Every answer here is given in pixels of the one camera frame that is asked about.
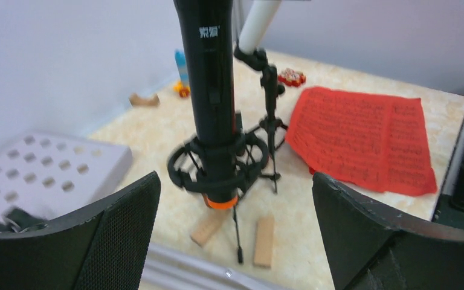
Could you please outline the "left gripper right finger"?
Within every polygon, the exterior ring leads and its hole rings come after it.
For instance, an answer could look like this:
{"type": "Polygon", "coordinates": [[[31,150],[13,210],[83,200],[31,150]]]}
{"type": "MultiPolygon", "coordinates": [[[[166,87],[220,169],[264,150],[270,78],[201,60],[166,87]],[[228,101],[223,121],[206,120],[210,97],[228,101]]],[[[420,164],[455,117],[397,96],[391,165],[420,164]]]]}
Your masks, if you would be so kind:
{"type": "Polygon", "coordinates": [[[312,194],[335,289],[464,289],[464,230],[317,172],[312,194]]]}

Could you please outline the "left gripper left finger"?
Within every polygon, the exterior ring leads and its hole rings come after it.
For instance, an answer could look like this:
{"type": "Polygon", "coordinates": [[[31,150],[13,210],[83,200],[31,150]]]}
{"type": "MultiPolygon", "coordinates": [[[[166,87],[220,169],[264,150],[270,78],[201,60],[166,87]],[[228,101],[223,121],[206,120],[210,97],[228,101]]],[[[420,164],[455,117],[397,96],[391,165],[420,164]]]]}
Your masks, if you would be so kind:
{"type": "Polygon", "coordinates": [[[138,289],[160,201],[156,172],[52,220],[0,223],[0,289],[138,289]]]}

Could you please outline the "black mic tripod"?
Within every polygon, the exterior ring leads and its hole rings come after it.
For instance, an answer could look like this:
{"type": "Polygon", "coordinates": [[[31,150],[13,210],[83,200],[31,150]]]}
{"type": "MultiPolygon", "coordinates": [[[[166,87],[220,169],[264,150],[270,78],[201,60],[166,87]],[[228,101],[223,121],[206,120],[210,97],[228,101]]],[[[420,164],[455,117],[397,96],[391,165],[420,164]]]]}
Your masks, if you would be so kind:
{"type": "Polygon", "coordinates": [[[200,193],[212,209],[231,210],[237,239],[237,261],[243,263],[237,205],[260,178],[269,159],[268,145],[254,133],[237,133],[224,146],[212,147],[197,137],[175,149],[167,161],[171,182],[190,193],[200,193]]]}
{"type": "Polygon", "coordinates": [[[275,137],[277,129],[281,128],[286,131],[288,125],[284,124],[281,118],[276,117],[276,107],[278,97],[285,93],[285,87],[278,81],[277,68],[269,63],[264,49],[255,48],[253,52],[246,53],[239,46],[236,46],[233,55],[251,69],[262,73],[260,86],[264,90],[266,116],[249,133],[255,133],[257,130],[263,129],[267,134],[268,156],[272,161],[273,173],[270,175],[262,174],[261,177],[274,183],[274,194],[277,194],[277,181],[281,178],[281,175],[276,169],[275,152],[284,144],[285,139],[283,138],[279,144],[276,144],[275,137]]]}

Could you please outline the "black microphone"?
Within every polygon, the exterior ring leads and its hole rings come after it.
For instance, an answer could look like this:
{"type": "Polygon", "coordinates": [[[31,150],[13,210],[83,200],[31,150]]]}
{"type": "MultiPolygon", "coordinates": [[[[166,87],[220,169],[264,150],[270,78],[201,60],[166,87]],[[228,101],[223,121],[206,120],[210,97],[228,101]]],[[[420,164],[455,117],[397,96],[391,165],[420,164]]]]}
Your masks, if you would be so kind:
{"type": "Polygon", "coordinates": [[[187,63],[196,136],[218,147],[236,135],[232,1],[174,2],[187,63]]]}

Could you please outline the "white tube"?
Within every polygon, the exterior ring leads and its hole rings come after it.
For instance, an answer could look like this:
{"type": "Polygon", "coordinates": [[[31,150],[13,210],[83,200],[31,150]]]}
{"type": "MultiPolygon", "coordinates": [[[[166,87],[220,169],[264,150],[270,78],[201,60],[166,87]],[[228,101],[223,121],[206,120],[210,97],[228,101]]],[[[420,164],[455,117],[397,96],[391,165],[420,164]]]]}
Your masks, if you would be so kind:
{"type": "Polygon", "coordinates": [[[239,50],[252,55],[263,39],[282,1],[253,1],[239,36],[239,50]]]}

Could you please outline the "white music stand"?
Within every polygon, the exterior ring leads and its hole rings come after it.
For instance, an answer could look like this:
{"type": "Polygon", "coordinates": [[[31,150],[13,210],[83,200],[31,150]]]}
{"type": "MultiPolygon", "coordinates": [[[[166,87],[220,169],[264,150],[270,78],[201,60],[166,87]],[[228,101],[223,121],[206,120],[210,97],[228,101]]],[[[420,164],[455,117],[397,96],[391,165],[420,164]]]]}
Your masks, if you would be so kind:
{"type": "Polygon", "coordinates": [[[0,153],[0,223],[15,207],[54,219],[110,195],[132,162],[124,145],[30,132],[0,153]]]}

